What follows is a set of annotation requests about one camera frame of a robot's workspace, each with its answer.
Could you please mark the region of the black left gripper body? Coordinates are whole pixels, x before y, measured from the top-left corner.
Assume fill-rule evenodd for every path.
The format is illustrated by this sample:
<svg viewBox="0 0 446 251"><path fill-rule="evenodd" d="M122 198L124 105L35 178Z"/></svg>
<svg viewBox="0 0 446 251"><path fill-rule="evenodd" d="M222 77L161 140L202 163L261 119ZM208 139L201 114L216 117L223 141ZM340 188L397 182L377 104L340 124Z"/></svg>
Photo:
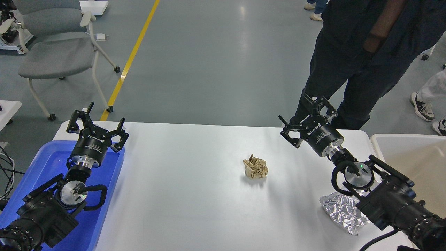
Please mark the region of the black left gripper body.
<svg viewBox="0 0 446 251"><path fill-rule="evenodd" d="M70 160L88 168L100 167L112 141L106 138L108 130L102 127L80 130L79 139L70 154Z"/></svg>

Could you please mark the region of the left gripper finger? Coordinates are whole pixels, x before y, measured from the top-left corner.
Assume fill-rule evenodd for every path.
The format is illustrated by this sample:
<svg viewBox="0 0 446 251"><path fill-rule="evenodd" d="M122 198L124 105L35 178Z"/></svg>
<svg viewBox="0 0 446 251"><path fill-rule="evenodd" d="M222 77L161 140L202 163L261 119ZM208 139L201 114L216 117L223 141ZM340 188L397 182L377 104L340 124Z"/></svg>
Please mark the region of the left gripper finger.
<svg viewBox="0 0 446 251"><path fill-rule="evenodd" d="M129 134L126 133L124 129L124 122L125 118L122 118L119 123L118 127L115 130L112 131L106 131L106 146L111 148L113 152L119 152L124 148L124 145L129 138ZM119 136L120 139L118 142L113 143L112 138Z"/></svg>
<svg viewBox="0 0 446 251"><path fill-rule="evenodd" d="M87 129L87 128L90 130L94 129L95 125L93 124L93 121L90 118L90 112L91 112L93 106L94 106L94 102L91 102L86 111L75 110L69 120L66 132L80 134L80 127L77 124L78 119L81 119L84 129Z"/></svg>

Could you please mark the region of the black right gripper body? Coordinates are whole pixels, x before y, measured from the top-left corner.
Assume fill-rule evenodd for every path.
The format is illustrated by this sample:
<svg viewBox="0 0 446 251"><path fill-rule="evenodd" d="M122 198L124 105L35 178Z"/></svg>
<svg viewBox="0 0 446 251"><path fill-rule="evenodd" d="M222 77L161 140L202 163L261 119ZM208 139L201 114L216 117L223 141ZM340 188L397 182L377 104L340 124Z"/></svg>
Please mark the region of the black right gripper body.
<svg viewBox="0 0 446 251"><path fill-rule="evenodd" d="M325 157L331 149L340 147L344 137L328 123L327 119L306 119L302 122L302 140L320 156Z"/></svg>

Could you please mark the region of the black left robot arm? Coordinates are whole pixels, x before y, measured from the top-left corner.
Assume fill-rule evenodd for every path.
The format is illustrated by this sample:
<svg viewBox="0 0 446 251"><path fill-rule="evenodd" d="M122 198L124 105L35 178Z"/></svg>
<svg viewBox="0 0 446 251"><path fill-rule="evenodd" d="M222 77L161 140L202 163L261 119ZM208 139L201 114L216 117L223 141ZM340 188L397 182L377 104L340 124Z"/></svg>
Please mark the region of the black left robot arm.
<svg viewBox="0 0 446 251"><path fill-rule="evenodd" d="M79 135L67 158L66 174L58 174L23 197L18 218L1 228L2 251L40 251L43 244L54 247L78 225L81 211L101 208L106 201L107 186L86 185L93 168L100 167L108 149L119 152L129 138L122 118L115 130L94 124L87 110L75 110L67 133Z"/></svg>

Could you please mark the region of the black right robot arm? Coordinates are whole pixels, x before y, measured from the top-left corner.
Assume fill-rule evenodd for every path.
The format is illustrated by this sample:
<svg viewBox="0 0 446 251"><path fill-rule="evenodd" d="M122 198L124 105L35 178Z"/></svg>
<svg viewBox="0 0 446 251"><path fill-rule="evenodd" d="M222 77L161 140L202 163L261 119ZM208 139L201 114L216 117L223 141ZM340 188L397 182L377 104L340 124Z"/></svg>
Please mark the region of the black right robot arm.
<svg viewBox="0 0 446 251"><path fill-rule="evenodd" d="M421 251L444 251L445 219L426 209L423 200L414 200L414 182L376 156L359 162L342 147L344 137L328 122L337 111L325 97L304 94L304 104L310 115L299 124L288 124L279 116L282 137L295 148L307 142L320 157L327 157L335 165L331 184L336 191L357 198L356 208L380 230L393 228L361 250L401 231Z"/></svg>

